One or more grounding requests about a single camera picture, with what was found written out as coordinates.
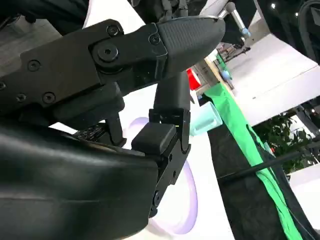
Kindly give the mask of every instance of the blue object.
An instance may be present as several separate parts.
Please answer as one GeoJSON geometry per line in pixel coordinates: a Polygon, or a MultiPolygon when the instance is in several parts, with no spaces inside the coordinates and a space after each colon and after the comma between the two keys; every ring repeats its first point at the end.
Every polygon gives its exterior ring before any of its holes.
{"type": "Polygon", "coordinates": [[[222,125],[222,119],[212,104],[207,102],[191,112],[190,135],[196,136],[222,125]]]}
{"type": "Polygon", "coordinates": [[[251,32],[247,28],[242,29],[242,35],[244,35],[244,38],[250,38],[251,37],[251,32]]]}
{"type": "Polygon", "coordinates": [[[227,70],[221,71],[220,74],[223,80],[225,81],[232,80],[232,77],[230,76],[230,73],[227,70]]]}

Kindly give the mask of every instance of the white panel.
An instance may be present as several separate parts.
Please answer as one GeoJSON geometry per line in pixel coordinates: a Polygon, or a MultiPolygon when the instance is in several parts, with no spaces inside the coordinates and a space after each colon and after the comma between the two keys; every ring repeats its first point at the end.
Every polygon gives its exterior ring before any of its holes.
{"type": "Polygon", "coordinates": [[[228,0],[208,0],[200,15],[218,16],[228,0]]]}
{"type": "Polygon", "coordinates": [[[258,22],[260,19],[261,19],[261,16],[260,16],[259,12],[255,11],[255,14],[254,14],[253,19],[250,23],[250,26],[255,24],[256,22],[258,22]]]}
{"type": "Polygon", "coordinates": [[[84,28],[107,19],[118,21],[125,34],[134,32],[144,21],[126,0],[90,0],[84,28]]]}
{"type": "Polygon", "coordinates": [[[237,97],[252,99],[303,74],[317,63],[269,34],[227,66],[237,97]]]}
{"type": "Polygon", "coordinates": [[[254,126],[320,95],[320,67],[283,82],[255,99],[236,96],[244,116],[254,126]]]}
{"type": "Polygon", "coordinates": [[[320,164],[291,174],[290,186],[314,229],[320,229],[320,164]]]}

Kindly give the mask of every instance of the red object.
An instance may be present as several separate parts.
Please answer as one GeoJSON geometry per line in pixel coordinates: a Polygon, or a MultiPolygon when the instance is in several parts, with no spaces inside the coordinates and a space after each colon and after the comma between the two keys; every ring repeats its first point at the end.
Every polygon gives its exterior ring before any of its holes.
{"type": "Polygon", "coordinates": [[[198,76],[192,71],[191,68],[189,68],[187,71],[188,78],[189,78],[189,86],[191,90],[196,90],[201,86],[200,81],[198,79],[198,76]]]}

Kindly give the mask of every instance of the light blue cup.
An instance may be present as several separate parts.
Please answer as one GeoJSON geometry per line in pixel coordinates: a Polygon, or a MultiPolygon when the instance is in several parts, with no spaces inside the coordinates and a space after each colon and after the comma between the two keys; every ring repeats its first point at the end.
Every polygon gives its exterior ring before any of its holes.
{"type": "Polygon", "coordinates": [[[276,157],[275,154],[272,152],[272,150],[271,150],[271,148],[270,148],[270,146],[269,146],[269,144],[268,144],[267,142],[265,142],[265,143],[263,144],[263,146],[264,146],[264,149],[265,149],[265,150],[267,150],[271,155],[273,155],[274,157],[276,157]]]}
{"type": "Polygon", "coordinates": [[[191,112],[190,135],[196,136],[222,125],[222,119],[212,104],[207,102],[196,111],[191,112]]]}

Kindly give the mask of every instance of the white wall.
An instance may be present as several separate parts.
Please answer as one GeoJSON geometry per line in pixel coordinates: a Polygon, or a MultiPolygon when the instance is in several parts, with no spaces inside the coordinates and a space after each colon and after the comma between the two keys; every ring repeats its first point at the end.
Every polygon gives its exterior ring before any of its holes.
{"type": "Polygon", "coordinates": [[[200,14],[217,16],[227,4],[227,2],[228,0],[207,0],[200,14]]]}
{"type": "Polygon", "coordinates": [[[317,63],[272,34],[227,66],[236,101],[252,126],[320,95],[317,63]]]}
{"type": "Polygon", "coordinates": [[[291,173],[290,186],[314,229],[320,230],[320,164],[291,173]]]}

